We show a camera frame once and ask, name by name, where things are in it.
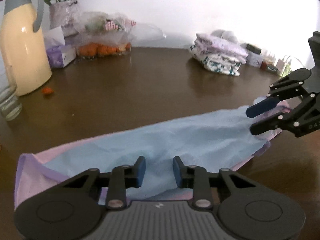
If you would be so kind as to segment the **folded floral clothes stack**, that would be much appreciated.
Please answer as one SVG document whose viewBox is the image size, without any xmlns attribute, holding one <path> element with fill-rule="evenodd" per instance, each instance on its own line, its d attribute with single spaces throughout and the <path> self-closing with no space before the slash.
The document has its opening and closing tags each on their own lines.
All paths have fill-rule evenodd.
<svg viewBox="0 0 320 240">
<path fill-rule="evenodd" d="M 209 34 L 197 34 L 189 52 L 206 70 L 229 76 L 239 76 L 248 57 L 240 45 Z"/>
</svg>

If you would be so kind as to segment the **green transparent bottle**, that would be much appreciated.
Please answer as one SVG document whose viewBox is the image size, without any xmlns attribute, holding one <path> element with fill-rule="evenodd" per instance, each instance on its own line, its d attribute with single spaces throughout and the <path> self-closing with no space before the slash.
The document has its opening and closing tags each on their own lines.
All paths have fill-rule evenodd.
<svg viewBox="0 0 320 240">
<path fill-rule="evenodd" d="M 303 64 L 298 58 L 291 55 L 286 55 L 282 59 L 278 59 L 276 67 L 278 69 L 278 76 L 285 77 L 300 67 L 303 67 Z"/>
</svg>

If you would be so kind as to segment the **plastic bag of oranges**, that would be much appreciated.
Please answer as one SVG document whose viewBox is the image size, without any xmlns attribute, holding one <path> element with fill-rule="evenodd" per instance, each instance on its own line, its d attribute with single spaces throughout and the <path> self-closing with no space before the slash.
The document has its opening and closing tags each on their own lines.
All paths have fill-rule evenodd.
<svg viewBox="0 0 320 240">
<path fill-rule="evenodd" d="M 83 12 L 73 26 L 77 31 L 76 52 L 84 59 L 125 55 L 131 52 L 133 43 L 166 38 L 159 27 L 137 23 L 122 14 Z"/>
</svg>

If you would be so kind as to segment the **wrapped flower vase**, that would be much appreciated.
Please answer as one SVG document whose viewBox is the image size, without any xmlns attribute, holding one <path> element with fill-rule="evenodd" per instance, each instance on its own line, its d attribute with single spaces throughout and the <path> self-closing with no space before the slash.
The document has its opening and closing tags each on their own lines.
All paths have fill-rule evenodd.
<svg viewBox="0 0 320 240">
<path fill-rule="evenodd" d="M 77 0 L 67 0 L 50 5 L 50 29 L 61 27 L 64 37 L 76 35 L 78 32 L 74 28 L 74 23 L 80 14 L 80 6 Z"/>
</svg>

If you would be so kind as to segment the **clear drinking glass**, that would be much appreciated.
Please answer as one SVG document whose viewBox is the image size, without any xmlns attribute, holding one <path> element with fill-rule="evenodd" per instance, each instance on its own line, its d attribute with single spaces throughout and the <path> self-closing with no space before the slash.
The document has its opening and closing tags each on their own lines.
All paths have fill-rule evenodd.
<svg viewBox="0 0 320 240">
<path fill-rule="evenodd" d="M 19 96 L 16 94 L 16 81 L 12 71 L 12 66 L 7 66 L 5 72 L 1 74 L 1 116 L 6 121 L 14 120 L 22 110 Z"/>
</svg>

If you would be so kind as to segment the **white round fan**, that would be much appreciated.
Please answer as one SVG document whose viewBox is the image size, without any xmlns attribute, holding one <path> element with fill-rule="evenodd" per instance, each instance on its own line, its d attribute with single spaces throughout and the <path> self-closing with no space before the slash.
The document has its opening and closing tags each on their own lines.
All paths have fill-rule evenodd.
<svg viewBox="0 0 320 240">
<path fill-rule="evenodd" d="M 233 43 L 238 42 L 238 39 L 236 38 L 236 36 L 234 35 L 234 33 L 232 31 L 218 29 L 218 30 L 212 31 L 211 35 L 222 38 L 222 39 L 227 40 L 229 42 L 233 42 Z"/>
</svg>

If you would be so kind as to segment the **purple tissue box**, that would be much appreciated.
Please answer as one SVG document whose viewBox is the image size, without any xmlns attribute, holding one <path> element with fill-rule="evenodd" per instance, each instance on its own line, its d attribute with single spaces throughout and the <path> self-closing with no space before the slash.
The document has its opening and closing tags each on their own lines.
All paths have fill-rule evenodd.
<svg viewBox="0 0 320 240">
<path fill-rule="evenodd" d="M 44 44 L 51 68 L 65 68 L 76 59 L 76 49 L 66 44 L 61 26 L 44 34 Z"/>
</svg>

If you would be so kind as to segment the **small orange peel piece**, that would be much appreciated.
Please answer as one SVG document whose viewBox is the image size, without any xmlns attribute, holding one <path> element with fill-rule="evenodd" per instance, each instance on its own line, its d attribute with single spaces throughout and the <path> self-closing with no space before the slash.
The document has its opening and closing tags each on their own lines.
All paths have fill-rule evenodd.
<svg viewBox="0 0 320 240">
<path fill-rule="evenodd" d="M 49 96 L 49 95 L 52 95 L 54 93 L 54 90 L 52 88 L 49 88 L 49 87 L 43 87 L 41 89 L 41 93 L 44 95 L 44 96 Z"/>
</svg>

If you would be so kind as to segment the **pink blue purple garment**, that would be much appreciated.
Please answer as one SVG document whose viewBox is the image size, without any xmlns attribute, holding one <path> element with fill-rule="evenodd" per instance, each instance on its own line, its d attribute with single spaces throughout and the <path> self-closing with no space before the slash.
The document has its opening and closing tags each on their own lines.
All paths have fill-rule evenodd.
<svg viewBox="0 0 320 240">
<path fill-rule="evenodd" d="M 179 190 L 172 171 L 173 158 L 209 172 L 238 170 L 262 155 L 281 129 L 251 135 L 253 120 L 246 106 L 160 122 L 128 131 L 70 142 L 37 154 L 19 157 L 14 205 L 89 168 L 110 172 L 146 159 L 146 173 L 139 189 L 129 189 L 129 199 L 189 199 L 190 190 Z"/>
</svg>

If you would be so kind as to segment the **small white printed box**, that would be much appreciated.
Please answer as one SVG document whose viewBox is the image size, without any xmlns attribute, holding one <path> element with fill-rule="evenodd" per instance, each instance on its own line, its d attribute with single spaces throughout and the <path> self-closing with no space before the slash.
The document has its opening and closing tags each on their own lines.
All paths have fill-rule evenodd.
<svg viewBox="0 0 320 240">
<path fill-rule="evenodd" d="M 250 65 L 252 67 L 260 68 L 261 64 L 263 62 L 263 57 L 260 54 L 256 53 L 249 53 L 247 57 L 247 65 Z"/>
</svg>

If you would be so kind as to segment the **small black box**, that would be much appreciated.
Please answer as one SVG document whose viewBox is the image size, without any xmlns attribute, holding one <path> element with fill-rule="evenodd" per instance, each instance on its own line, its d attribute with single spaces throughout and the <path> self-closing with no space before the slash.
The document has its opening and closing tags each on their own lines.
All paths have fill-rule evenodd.
<svg viewBox="0 0 320 240">
<path fill-rule="evenodd" d="M 247 44 L 246 44 L 246 49 L 247 49 L 248 51 L 250 51 L 250 52 L 252 52 L 252 53 L 255 53 L 255 54 L 258 54 L 258 55 L 261 54 L 261 49 L 258 48 L 258 47 L 256 47 L 256 46 L 254 46 L 254 45 L 252 45 L 252 44 L 247 43 Z"/>
</svg>

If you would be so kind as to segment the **dark red labelled box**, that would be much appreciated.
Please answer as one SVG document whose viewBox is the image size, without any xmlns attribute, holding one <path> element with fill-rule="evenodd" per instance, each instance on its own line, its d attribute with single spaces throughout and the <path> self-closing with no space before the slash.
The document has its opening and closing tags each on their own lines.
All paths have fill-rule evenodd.
<svg viewBox="0 0 320 240">
<path fill-rule="evenodd" d="M 268 62 L 263 61 L 261 63 L 260 69 L 262 69 L 263 71 L 272 73 L 272 74 L 278 74 L 278 68 L 275 67 L 273 64 L 270 64 Z"/>
</svg>

